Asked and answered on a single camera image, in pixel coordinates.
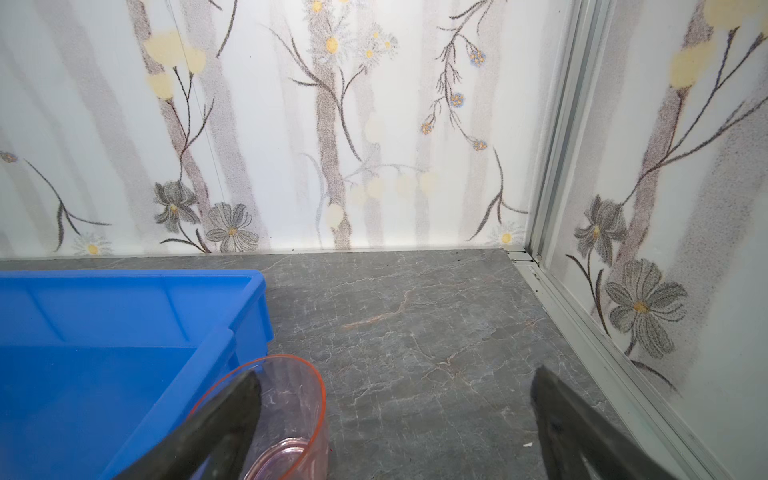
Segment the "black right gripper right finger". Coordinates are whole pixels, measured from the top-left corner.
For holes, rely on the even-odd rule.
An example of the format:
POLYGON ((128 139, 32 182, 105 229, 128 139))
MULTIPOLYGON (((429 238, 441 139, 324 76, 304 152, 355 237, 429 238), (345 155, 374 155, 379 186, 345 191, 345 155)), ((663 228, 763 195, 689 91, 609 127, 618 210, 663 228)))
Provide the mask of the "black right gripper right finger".
POLYGON ((670 479, 672 475, 544 366, 530 390, 550 479, 670 479))

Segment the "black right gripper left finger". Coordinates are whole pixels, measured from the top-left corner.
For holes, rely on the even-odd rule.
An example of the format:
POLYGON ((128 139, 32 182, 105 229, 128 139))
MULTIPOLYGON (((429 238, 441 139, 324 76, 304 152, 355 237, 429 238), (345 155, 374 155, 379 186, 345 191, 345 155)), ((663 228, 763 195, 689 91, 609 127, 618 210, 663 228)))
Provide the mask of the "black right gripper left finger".
POLYGON ((119 479, 237 479, 261 416, 257 374, 239 374, 119 479))

